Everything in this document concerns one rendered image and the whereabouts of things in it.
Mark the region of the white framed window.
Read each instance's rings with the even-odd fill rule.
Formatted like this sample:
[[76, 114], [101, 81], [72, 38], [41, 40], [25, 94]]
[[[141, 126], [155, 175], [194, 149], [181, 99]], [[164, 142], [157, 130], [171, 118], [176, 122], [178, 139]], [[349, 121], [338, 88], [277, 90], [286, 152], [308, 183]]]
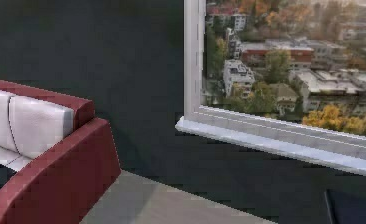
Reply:
[[366, 0], [184, 0], [179, 131], [366, 176]]

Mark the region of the red sofa with white cushions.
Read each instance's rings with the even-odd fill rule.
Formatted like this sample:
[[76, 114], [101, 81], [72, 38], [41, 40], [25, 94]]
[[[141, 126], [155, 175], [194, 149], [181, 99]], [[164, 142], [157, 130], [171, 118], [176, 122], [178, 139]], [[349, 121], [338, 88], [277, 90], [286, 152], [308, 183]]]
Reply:
[[94, 102], [0, 80], [0, 224], [79, 224], [121, 173]]

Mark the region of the dark blue box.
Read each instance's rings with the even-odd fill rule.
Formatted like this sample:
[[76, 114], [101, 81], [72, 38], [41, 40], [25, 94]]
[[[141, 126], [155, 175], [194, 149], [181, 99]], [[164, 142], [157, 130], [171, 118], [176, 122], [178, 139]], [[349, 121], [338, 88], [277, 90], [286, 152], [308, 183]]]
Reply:
[[366, 198], [345, 192], [324, 192], [330, 224], [366, 224]]

